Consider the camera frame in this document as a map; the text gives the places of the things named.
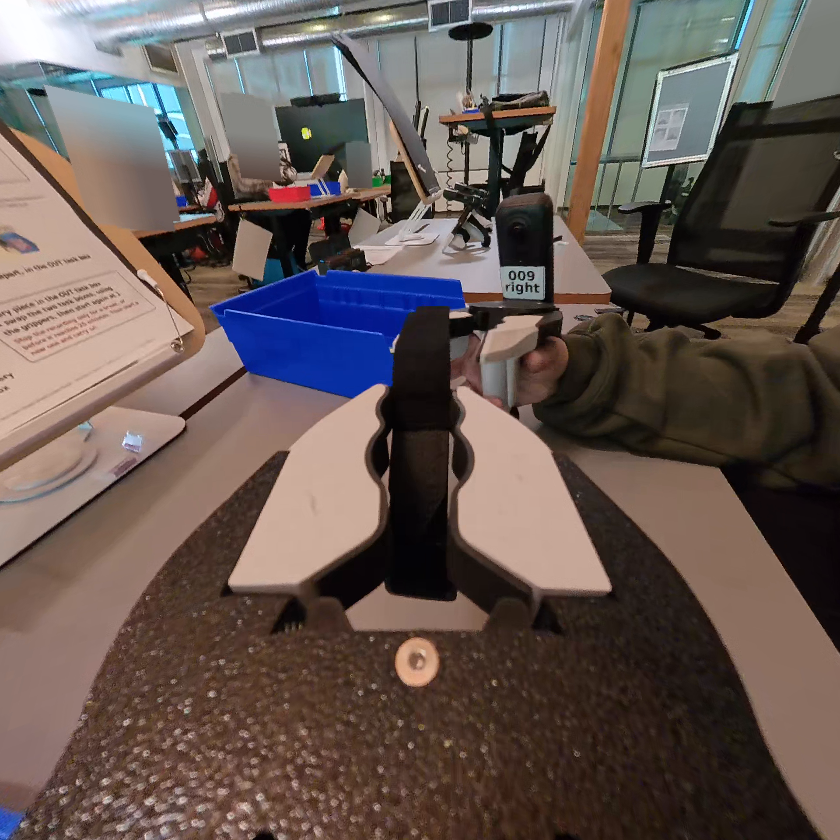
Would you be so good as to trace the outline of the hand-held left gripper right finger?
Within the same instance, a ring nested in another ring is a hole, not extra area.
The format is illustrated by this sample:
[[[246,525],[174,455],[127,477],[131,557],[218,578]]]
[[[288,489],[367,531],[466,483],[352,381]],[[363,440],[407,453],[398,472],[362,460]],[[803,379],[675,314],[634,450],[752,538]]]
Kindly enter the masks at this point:
[[[553,451],[462,385],[453,393],[448,577],[479,607],[612,592]]]

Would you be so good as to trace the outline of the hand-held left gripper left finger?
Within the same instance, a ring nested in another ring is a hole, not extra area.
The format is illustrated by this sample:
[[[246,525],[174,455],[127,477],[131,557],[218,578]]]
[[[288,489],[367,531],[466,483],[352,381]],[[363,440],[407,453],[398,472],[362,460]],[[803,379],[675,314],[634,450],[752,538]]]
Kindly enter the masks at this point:
[[[289,449],[227,579],[238,595],[331,597],[351,607],[384,580],[391,557],[383,475],[387,386],[376,384]]]

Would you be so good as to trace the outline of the person's right forearm green sleeve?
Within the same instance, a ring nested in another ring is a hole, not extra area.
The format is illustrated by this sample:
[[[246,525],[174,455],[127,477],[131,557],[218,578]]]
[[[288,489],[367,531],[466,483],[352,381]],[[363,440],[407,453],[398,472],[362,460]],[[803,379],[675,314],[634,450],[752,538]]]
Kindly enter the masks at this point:
[[[563,337],[541,423],[774,489],[838,491],[839,328],[809,343],[636,333],[607,314]]]

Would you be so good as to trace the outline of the person's right hand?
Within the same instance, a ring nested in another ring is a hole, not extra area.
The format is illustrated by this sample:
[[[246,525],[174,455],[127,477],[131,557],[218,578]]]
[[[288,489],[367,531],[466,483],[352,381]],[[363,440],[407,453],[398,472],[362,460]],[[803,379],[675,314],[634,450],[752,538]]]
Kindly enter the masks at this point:
[[[495,396],[486,394],[480,378],[481,339],[469,336],[466,350],[450,362],[450,379],[465,378],[467,386],[501,409],[505,406]],[[569,351],[561,338],[548,337],[545,343],[523,355],[519,361],[518,406],[541,403],[551,397],[569,362]]]

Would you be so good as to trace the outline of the grey office table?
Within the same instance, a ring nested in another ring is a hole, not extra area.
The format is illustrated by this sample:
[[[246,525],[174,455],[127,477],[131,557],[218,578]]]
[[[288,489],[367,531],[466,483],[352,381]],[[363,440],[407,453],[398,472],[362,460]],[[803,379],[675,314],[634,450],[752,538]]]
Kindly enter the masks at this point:
[[[535,298],[534,284],[546,291],[548,271],[535,265],[502,266],[497,241],[490,247],[470,245],[452,248],[448,238],[455,217],[424,219],[420,245],[404,245],[392,252],[382,265],[371,270],[407,277],[435,277],[460,283],[466,301],[500,300],[509,293],[515,298]],[[561,236],[553,245],[553,300],[556,304],[606,305],[611,291],[578,242],[570,236],[564,221],[553,218],[553,233]]]

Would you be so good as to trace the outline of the black device on table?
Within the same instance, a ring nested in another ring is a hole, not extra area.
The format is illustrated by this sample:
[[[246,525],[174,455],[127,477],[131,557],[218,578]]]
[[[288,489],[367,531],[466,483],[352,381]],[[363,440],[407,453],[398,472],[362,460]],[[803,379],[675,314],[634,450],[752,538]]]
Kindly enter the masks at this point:
[[[462,209],[444,241],[445,253],[487,250],[491,245],[492,225],[486,215],[489,193],[485,187],[456,184],[443,190],[448,201],[460,202]]]

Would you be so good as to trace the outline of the wooden standing desk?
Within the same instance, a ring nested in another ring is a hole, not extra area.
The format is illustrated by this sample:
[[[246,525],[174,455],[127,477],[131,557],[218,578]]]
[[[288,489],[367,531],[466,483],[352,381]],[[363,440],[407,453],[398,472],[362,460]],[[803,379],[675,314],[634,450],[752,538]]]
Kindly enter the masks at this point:
[[[556,107],[542,102],[542,92],[504,101],[485,101],[478,109],[440,116],[438,122],[448,131],[452,143],[464,143],[469,134],[489,141],[486,210],[496,212],[501,199],[519,193],[536,192],[525,186],[528,173],[537,164],[549,138]],[[521,135],[513,166],[503,162],[504,141]]]

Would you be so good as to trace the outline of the blue plastic bin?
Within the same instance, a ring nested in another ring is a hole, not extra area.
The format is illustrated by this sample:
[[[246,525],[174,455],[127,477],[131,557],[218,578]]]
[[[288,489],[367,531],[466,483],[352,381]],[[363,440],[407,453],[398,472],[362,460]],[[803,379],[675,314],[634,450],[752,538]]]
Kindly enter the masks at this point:
[[[353,398],[392,383],[410,312],[465,305],[455,279],[310,269],[211,309],[248,373]]]

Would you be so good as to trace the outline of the dark panel on white stand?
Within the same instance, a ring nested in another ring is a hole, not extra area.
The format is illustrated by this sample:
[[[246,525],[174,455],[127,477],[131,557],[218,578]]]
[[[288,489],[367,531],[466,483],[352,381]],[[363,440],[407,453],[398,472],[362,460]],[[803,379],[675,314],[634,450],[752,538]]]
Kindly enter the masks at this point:
[[[418,196],[418,203],[405,221],[398,235],[404,244],[419,241],[419,229],[428,208],[443,196],[443,188],[438,182],[436,172],[427,156],[419,133],[413,126],[399,98],[379,70],[377,61],[371,53],[358,45],[347,35],[338,33],[331,36],[331,41],[358,72],[364,82],[380,100],[391,121],[391,134],[402,155],[406,170]]]

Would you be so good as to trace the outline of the framed notice board on stand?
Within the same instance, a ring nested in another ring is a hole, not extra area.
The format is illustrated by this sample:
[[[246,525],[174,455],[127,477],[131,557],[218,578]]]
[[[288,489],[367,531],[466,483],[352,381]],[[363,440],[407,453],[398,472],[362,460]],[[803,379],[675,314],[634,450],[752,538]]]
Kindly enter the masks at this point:
[[[739,53],[700,59],[657,74],[639,171],[666,168],[659,201],[672,201],[678,175],[707,160],[725,118]]]

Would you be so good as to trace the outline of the black mesh office chair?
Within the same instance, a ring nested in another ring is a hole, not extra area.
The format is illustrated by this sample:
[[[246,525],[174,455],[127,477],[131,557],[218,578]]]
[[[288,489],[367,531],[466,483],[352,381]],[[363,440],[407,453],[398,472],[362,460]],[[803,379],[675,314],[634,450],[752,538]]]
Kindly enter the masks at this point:
[[[618,207],[640,214],[637,261],[608,270],[612,305],[647,330],[687,328],[717,340],[711,324],[764,319],[801,278],[820,224],[838,219],[839,97],[776,108],[736,103],[679,211],[666,261],[652,264],[670,202]]]

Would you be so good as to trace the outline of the black monitor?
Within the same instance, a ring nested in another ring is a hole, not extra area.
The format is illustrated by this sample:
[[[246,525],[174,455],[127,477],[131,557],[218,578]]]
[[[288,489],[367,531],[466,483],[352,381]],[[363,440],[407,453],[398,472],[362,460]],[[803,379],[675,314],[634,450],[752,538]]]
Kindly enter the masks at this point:
[[[365,102],[362,98],[275,108],[280,138],[292,166],[310,172],[324,154],[345,162],[348,142],[369,142]]]

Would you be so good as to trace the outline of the small grey monitor back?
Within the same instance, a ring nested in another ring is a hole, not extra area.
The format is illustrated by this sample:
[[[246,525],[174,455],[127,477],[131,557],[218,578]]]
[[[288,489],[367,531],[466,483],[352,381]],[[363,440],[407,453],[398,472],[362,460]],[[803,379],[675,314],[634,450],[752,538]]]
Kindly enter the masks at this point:
[[[270,101],[240,92],[217,97],[230,150],[244,178],[266,182],[280,179],[279,133]]]

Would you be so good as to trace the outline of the instruction sheet on wooden stand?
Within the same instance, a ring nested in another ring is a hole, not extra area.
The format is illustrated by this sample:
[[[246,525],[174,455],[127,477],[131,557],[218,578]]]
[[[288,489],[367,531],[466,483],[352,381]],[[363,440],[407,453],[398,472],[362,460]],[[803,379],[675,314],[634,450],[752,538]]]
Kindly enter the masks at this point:
[[[192,300],[83,209],[70,164],[2,123],[1,565],[180,436],[119,407],[204,344]],[[121,447],[127,431],[143,450]]]

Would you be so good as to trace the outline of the large grey monitor back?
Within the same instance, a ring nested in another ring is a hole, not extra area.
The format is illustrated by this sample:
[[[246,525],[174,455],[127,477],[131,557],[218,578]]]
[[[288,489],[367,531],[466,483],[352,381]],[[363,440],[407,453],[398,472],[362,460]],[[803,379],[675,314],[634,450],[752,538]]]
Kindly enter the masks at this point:
[[[62,87],[45,91],[91,218],[101,227],[171,232],[180,213],[154,110]]]

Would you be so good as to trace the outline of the wooden post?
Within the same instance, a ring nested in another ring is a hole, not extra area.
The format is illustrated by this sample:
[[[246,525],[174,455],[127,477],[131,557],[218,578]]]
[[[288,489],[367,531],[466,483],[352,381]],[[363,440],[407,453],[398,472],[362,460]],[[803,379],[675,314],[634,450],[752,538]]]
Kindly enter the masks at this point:
[[[630,1],[604,1],[574,168],[567,227],[582,245],[622,62]]]

